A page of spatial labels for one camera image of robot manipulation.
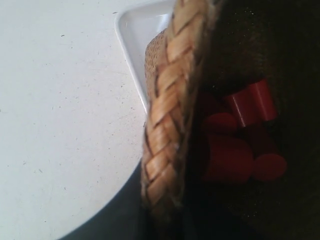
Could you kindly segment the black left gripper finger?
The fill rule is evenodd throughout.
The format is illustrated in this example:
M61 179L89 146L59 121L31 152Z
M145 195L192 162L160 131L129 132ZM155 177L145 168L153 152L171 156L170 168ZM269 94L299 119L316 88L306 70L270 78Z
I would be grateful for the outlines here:
M138 164L124 186L102 210L62 239L144 240L145 212L140 181L141 166Z

